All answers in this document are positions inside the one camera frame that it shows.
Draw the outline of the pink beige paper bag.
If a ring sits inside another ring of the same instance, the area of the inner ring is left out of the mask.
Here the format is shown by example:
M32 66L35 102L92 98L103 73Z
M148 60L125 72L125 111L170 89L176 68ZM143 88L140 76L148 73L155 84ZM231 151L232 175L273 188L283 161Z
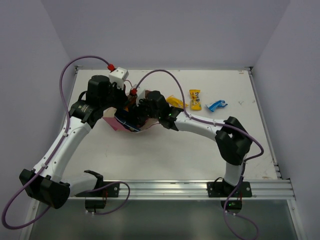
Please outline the pink beige paper bag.
M126 86L124 85L124 91L125 91L125 94L126 96L128 97L128 101L125 103L124 106L119 106L119 107L111 107L107 110L104 111L103 113L103 117L102 119L108 124L110 125L115 131L118 131L118 132L127 132L129 133L130 131L125 129L114 117L114 114L116 112L116 110L126 110L127 112L130 113L130 107L133 105L133 104L136 104L136 97L137 97L137 88L140 88L140 87L137 87L136 85L133 85L131 84L129 86L129 88L126 88ZM155 125L158 125L158 123L155 123L155 124L152 124L151 126L149 127L140 127L140 132L143 132L143 131L146 131L148 130L149 128L155 126Z

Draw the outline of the dark blue chip bag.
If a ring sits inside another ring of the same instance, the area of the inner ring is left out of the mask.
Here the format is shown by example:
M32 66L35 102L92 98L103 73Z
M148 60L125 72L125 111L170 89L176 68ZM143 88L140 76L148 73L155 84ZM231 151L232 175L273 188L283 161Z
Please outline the dark blue chip bag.
M141 128L136 125L135 118L124 109L117 109L114 113L114 118L130 132L137 133Z

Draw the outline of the yellow orange snack packet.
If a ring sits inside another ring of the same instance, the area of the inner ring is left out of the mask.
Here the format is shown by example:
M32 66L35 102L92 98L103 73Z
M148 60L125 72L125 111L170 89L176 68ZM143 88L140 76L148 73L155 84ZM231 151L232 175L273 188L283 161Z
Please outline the yellow orange snack packet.
M189 105L184 103L181 99L176 98L174 95L170 95L166 98L166 102L175 108L187 108Z

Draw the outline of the yellow candy bag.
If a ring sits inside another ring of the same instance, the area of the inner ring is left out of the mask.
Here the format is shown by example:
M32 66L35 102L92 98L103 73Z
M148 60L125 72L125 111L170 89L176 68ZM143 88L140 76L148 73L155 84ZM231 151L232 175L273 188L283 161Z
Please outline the yellow candy bag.
M190 109L193 111L201 111L202 105L200 100L200 93L201 91L199 89L190 89Z

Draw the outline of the light blue white wrapper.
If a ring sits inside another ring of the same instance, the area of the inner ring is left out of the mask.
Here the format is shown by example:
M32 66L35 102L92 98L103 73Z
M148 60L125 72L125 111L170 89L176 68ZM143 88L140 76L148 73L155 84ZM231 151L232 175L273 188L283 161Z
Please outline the light blue white wrapper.
M225 108L226 106L228 106L228 103L226 103L224 100L218 100L218 101L206 104L205 106L210 112L213 113L217 109Z

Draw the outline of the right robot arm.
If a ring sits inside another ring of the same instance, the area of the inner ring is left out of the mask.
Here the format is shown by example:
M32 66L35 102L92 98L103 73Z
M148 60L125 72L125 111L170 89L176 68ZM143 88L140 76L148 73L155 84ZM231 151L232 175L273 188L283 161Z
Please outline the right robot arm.
M190 132L215 141L226 162L223 192L232 197L241 190L239 182L244 170L244 158L253 141L236 118L216 121L200 117L196 120L183 109L170 106L157 90L149 91L129 107L129 115L133 123L141 126L149 119L156 119L166 129Z

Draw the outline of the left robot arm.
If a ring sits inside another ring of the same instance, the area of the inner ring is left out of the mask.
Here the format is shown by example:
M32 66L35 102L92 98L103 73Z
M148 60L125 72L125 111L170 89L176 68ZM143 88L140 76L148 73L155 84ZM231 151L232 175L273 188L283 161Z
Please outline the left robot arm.
M89 192L92 196L103 193L103 176L92 170L64 180L63 173L84 137L103 117L108 108L121 108L127 101L124 80L112 75L94 75L88 81L87 90L81 93L69 111L54 144L32 170L24 169L19 180L27 195L54 209L61 208L69 197Z

